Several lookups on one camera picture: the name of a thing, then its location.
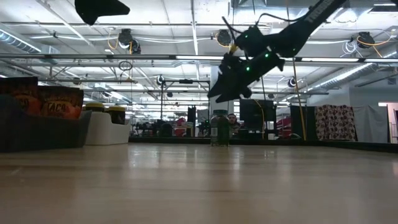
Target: patterned curtain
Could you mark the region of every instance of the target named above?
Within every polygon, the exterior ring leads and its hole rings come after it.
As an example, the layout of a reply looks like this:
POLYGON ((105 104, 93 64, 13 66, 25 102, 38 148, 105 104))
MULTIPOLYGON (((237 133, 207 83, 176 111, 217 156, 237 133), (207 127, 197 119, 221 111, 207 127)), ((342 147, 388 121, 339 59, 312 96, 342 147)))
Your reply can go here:
POLYGON ((354 111, 350 106, 318 106, 315 110, 319 140, 355 141, 354 111))

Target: wooden floor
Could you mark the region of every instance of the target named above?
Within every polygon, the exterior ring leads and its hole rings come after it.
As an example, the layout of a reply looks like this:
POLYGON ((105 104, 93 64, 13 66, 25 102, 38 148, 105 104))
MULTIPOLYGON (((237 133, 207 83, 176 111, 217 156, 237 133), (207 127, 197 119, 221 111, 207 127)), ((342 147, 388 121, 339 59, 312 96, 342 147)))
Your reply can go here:
POLYGON ((134 144, 0 154, 0 223, 398 223, 398 157, 134 144))

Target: jar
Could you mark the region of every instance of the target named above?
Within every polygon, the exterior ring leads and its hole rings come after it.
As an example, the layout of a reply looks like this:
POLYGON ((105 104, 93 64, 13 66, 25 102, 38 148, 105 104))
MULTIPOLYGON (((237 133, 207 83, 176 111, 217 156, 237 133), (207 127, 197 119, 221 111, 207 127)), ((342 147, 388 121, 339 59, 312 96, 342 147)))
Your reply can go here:
POLYGON ((104 104, 102 103, 87 103, 86 110, 91 110, 95 112, 104 112, 104 104))
POLYGON ((120 106, 110 106, 108 113, 111 115, 112 123, 126 124, 126 109, 120 106))
POLYGON ((214 110, 213 117, 210 120, 211 146, 228 146, 229 145, 229 121, 226 117, 228 111, 214 110))

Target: person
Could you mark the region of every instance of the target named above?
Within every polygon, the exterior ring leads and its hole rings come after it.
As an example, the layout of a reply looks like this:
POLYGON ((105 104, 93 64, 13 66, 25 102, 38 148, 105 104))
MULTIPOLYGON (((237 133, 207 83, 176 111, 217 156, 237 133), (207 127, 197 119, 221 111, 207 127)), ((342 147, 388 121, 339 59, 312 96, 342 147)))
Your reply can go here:
POLYGON ((239 129, 241 128, 241 125, 238 123, 238 120, 236 119, 236 115, 233 113, 229 114, 228 120, 229 120, 229 128, 231 129, 231 132, 233 134, 237 134, 239 129))

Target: glass jar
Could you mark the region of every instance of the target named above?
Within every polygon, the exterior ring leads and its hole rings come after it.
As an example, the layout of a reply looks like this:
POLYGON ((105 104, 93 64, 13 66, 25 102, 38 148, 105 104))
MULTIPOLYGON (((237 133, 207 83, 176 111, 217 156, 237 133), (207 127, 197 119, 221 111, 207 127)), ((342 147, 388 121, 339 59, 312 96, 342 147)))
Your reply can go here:
POLYGON ((228 111, 214 110, 213 117, 210 120, 211 146, 228 146, 229 145, 229 121, 226 117, 228 111))

